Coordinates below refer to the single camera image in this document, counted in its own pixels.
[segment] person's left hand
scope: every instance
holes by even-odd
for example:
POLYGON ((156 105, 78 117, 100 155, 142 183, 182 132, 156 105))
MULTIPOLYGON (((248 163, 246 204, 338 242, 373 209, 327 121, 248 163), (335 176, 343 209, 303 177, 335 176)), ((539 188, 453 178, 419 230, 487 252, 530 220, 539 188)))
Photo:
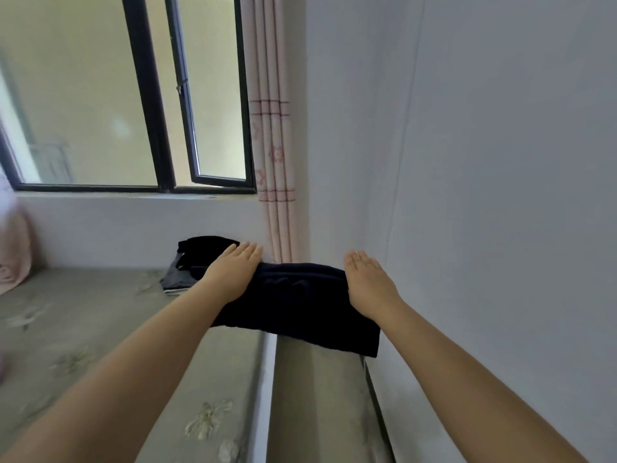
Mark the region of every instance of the person's left hand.
POLYGON ((263 251, 263 247, 254 243, 243 242, 237 247, 230 245, 208 267, 199 284, 220 293, 226 304, 235 301, 251 282, 263 251))

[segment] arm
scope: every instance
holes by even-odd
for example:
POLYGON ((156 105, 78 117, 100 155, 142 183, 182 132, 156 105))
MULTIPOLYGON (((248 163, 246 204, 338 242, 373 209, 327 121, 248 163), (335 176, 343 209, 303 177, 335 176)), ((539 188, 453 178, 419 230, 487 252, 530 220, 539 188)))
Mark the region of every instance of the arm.
POLYGON ((420 382, 448 434, 472 463, 586 460, 489 370, 410 308, 375 259, 345 257, 351 304, 374 320, 420 382))
POLYGON ((204 278, 75 383, 1 463, 132 462, 223 306, 246 290, 261 247, 230 246, 204 278))

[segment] window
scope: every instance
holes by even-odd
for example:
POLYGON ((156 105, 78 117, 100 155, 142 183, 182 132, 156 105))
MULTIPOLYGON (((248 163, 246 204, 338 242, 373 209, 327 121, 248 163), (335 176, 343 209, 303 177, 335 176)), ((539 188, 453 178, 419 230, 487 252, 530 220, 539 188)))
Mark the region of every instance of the window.
POLYGON ((0 0, 0 119, 17 190, 254 193, 239 0, 0 0))

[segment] pink curtain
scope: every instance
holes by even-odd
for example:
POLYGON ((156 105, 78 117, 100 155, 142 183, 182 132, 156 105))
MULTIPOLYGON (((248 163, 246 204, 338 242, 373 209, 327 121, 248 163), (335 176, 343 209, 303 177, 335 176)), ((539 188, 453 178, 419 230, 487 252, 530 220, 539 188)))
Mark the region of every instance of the pink curtain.
POLYGON ((240 0, 257 193, 277 263, 298 262, 282 0, 240 0))
POLYGON ((0 295, 25 280, 31 265, 28 225, 0 168, 0 295))

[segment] black window frame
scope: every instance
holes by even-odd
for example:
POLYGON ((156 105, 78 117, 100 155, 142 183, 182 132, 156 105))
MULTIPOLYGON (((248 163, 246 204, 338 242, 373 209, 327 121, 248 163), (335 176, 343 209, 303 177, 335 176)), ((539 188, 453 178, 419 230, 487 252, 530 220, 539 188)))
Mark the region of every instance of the black window frame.
POLYGON ((174 67, 176 70, 177 91, 184 125, 184 137, 189 158, 189 169, 193 183, 212 185, 176 186, 174 163, 167 126, 163 98, 158 81, 156 58, 146 0, 122 0, 127 23, 128 37, 135 64, 135 74, 141 96, 146 130, 152 153, 152 162, 157 178, 157 186, 119 186, 119 185, 57 185, 35 184, 21 182, 19 169, 9 151, 8 140, 0 127, 0 163, 2 164, 9 183, 16 191, 41 192, 106 192, 106 193, 201 193, 201 194, 255 194, 255 171, 252 158, 251 128, 249 117, 249 100, 246 84, 246 68, 244 63, 244 42, 240 0, 234 0, 236 21, 236 45, 240 79, 240 101, 243 122, 244 165, 246 179, 233 179, 200 175, 199 157, 195 139, 195 126, 192 117, 189 77, 186 67, 186 56, 180 21, 178 0, 165 0, 167 21, 170 30, 174 67))

